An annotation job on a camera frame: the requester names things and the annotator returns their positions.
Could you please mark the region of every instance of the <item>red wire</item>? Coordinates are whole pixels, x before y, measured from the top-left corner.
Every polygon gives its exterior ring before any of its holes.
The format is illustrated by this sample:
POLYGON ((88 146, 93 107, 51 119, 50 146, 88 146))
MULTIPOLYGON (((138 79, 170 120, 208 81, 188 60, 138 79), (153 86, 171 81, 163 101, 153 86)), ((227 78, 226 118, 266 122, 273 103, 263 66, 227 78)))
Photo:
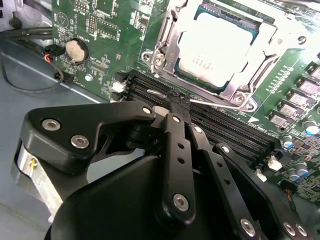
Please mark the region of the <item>red wire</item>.
POLYGON ((50 59, 50 54, 49 53, 46 53, 44 55, 44 60, 47 62, 47 63, 51 63, 51 59, 50 59))

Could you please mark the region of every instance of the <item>chip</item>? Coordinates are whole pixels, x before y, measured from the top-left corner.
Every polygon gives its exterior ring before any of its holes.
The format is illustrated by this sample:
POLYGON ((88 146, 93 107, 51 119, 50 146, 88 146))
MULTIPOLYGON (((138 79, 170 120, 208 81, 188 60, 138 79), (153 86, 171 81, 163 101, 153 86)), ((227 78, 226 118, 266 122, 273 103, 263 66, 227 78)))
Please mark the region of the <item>chip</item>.
POLYGON ((221 88, 246 67, 246 53, 252 40, 251 32, 222 18, 201 13, 181 36, 178 66, 221 88))
POLYGON ((293 104, 297 104, 299 106, 302 106, 304 104, 306 104, 308 98, 305 96, 302 96, 298 93, 293 93, 290 98, 289 98, 289 102, 293 103, 293 104))
POLYGON ((303 149, 305 149, 305 150, 309 150, 309 149, 311 148, 311 146, 304 143, 304 144, 301 146, 301 148, 303 148, 303 149))
POLYGON ((306 80, 299 86, 299 90, 308 94, 316 94, 318 93, 319 86, 306 80))
POLYGON ((274 123, 275 125, 277 126, 282 126, 283 124, 285 124, 287 122, 287 119, 281 117, 281 116, 278 116, 278 115, 273 115, 271 118, 270 118, 270 122, 274 123))
POLYGON ((312 73, 310 74, 312 77, 314 77, 315 79, 319 79, 320 80, 320 66, 317 66, 312 73))
POLYGON ((295 109, 294 107, 289 106, 287 104, 283 104, 279 111, 280 111, 280 113, 291 117, 293 114, 296 113, 297 109, 295 109))

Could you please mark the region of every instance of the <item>black plastic bracket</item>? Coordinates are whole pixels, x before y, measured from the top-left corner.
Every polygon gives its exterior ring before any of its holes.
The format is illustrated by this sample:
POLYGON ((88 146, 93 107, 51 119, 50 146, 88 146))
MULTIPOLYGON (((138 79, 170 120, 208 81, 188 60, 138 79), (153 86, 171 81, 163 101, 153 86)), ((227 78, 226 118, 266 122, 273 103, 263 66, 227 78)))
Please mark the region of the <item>black plastic bracket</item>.
POLYGON ((108 138, 111 141, 117 132, 137 123, 150 125, 155 118, 142 101, 39 108, 25 116, 20 139, 29 153, 73 175, 85 171, 108 138), (56 120, 60 129, 45 129, 43 122, 48 119, 56 120), (86 148, 71 144, 76 135, 88 140, 86 148))
POLYGON ((168 230, 180 230, 192 224, 196 217, 191 146, 185 139, 185 122, 178 114, 165 116, 163 131, 164 173, 156 216, 168 230))
POLYGON ((206 173, 211 176, 212 184, 218 190, 228 221, 233 229, 233 236, 239 239, 259 240, 260 232, 256 226, 244 199, 228 169, 224 158, 212 152, 212 147, 198 126, 191 124, 188 130, 192 146, 196 149, 197 159, 204 161, 206 173))
POLYGON ((268 239, 313 239, 299 217, 266 188, 231 148, 219 143, 214 147, 214 151, 224 158, 242 196, 249 201, 249 210, 256 214, 256 220, 268 239))

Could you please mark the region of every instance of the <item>metal wire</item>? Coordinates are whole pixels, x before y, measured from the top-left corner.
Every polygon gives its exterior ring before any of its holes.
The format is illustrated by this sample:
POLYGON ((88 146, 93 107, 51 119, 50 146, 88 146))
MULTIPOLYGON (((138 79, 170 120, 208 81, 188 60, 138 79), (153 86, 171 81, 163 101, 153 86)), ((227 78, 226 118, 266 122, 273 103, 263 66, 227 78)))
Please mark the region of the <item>metal wire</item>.
POLYGON ((8 78, 7 75, 7 71, 6 71, 6 66, 5 66, 5 62, 4 62, 4 56, 2 54, 0 54, 0 69, 2 72, 2 76, 4 81, 15 91, 21 92, 21 93, 25 93, 25 94, 41 94, 41 93, 46 93, 49 91, 52 91, 53 89, 57 88, 65 79, 64 73, 62 72, 62 70, 53 62, 49 62, 49 64, 59 73, 60 75, 60 79, 53 84, 52 86, 49 87, 45 87, 45 88, 40 88, 40 89, 24 89, 21 87, 18 87, 16 85, 14 85, 8 78))

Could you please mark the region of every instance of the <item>gray surface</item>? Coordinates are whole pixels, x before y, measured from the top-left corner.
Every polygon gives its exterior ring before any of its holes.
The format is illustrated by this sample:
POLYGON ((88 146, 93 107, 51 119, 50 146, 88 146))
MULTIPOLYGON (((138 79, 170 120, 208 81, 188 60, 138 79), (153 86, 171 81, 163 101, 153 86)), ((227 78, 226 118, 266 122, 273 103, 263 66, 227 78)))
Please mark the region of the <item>gray surface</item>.
MULTIPOLYGON (((52 85, 52 68, 40 57, 35 57, 23 49, 8 44, 0 43, 0 50, 5 58, 8 78, 20 87, 43 88, 52 85)), ((10 169, 19 140, 20 129, 25 114, 35 108, 81 105, 103 102, 98 97, 87 94, 91 98, 81 95, 84 91, 74 86, 72 91, 59 87, 54 92, 44 94, 24 94, 12 90, 0 76, 0 238, 1 239, 43 239, 43 232, 49 227, 50 216, 47 207, 39 200, 17 187, 10 176, 10 169)), ((126 156, 110 158, 90 166, 88 180, 90 182, 121 167, 135 157, 126 156)))
MULTIPOLYGON (((15 55, 19 60, 44 72, 53 73, 53 70, 40 58, 34 58, 28 53, 21 52, 19 48, 1 46, 6 53, 15 55)), ((53 81, 38 73, 10 60, 6 60, 9 79, 23 87, 38 88, 49 86, 53 81)), ((10 176, 10 168, 19 140, 20 129, 24 115, 34 109, 49 106, 77 105, 92 103, 91 100, 76 94, 64 87, 57 88, 53 93, 27 95, 16 92, 8 87, 0 76, 0 203, 15 214, 28 219, 32 224, 47 229, 49 212, 46 206, 15 186, 10 176)), ((1 239, 13 239, 2 236, 1 239)), ((37 239, 24 235, 22 239, 37 239)))
POLYGON ((2 240, 42 240, 46 231, 13 214, 0 205, 0 236, 2 240))

